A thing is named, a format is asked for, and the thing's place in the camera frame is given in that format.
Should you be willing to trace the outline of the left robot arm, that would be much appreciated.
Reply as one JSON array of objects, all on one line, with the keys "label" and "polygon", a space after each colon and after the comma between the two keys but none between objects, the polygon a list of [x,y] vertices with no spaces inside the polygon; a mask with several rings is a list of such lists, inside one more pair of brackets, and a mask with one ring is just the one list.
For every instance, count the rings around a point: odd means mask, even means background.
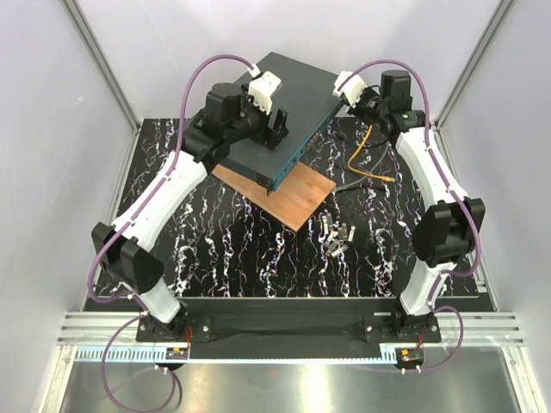
[{"label": "left robot arm", "polygon": [[288,135],[287,112],[272,109],[281,86],[271,72],[242,86],[215,84],[204,108],[180,125],[181,143],[142,195],[111,225],[99,223],[91,233],[96,265],[129,290],[166,340],[184,334],[187,311],[167,287],[164,265],[152,247],[187,195],[229,155],[231,145],[251,139],[274,150]]}]

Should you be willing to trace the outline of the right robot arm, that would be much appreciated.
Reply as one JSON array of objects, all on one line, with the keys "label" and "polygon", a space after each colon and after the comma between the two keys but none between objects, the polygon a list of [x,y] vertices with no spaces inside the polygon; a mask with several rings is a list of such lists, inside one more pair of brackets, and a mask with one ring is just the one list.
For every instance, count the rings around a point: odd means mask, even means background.
[{"label": "right robot arm", "polygon": [[483,200],[470,197],[444,162],[426,112],[412,107],[411,86],[409,71],[383,71],[379,89],[344,71],[333,90],[349,114],[377,125],[389,138],[423,199],[425,211],[412,235],[415,266],[382,327],[405,342],[437,330],[436,296],[447,278],[460,275],[456,267],[464,256],[480,253],[479,231],[486,213]]}]

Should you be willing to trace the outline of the teal network switch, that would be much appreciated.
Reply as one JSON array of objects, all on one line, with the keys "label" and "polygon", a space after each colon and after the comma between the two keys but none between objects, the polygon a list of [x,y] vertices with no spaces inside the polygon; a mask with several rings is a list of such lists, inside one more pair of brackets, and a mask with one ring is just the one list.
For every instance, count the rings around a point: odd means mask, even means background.
[{"label": "teal network switch", "polygon": [[273,151],[244,139],[232,145],[221,165],[273,192],[306,153],[316,132],[342,107],[332,92],[337,74],[302,63],[276,52],[263,57],[257,66],[282,80],[273,99],[274,109],[288,113],[288,136]]}]

